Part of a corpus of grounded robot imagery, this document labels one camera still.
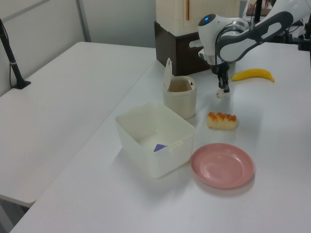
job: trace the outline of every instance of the white cup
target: white cup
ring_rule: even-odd
[[[168,90],[163,89],[164,104],[183,119],[193,117],[196,104],[196,84],[188,76],[177,76],[171,79]]]

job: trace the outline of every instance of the table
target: table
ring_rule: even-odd
[[[0,98],[0,198],[30,207],[155,60],[77,43]]]
[[[224,142],[250,155],[255,175],[249,183],[215,189],[202,184],[189,163],[152,179],[127,160],[115,117],[162,101],[164,67],[154,61],[12,233],[310,232],[309,53],[296,45],[265,43],[231,64],[229,75],[253,68],[254,61],[276,82],[230,82],[230,94],[218,99],[218,80],[210,70],[191,75],[197,106],[188,120],[196,128],[194,150]],[[237,128],[209,129],[209,111],[236,114]]]

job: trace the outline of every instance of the banana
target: banana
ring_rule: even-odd
[[[269,71],[265,69],[258,69],[258,68],[246,69],[246,70],[243,70],[243,71],[240,71],[234,74],[231,77],[232,81],[240,81],[240,80],[249,79],[249,78],[264,78],[274,83],[274,78],[272,77]]]

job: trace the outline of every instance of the wooden stick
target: wooden stick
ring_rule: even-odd
[[[190,18],[189,10],[190,10],[190,0],[186,0],[186,20],[187,21],[189,21],[189,18]]]

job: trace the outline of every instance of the storage bin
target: storage bin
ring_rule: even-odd
[[[145,174],[159,178],[189,161],[195,128],[161,102],[116,117],[126,155]],[[166,147],[154,152],[157,145]]]

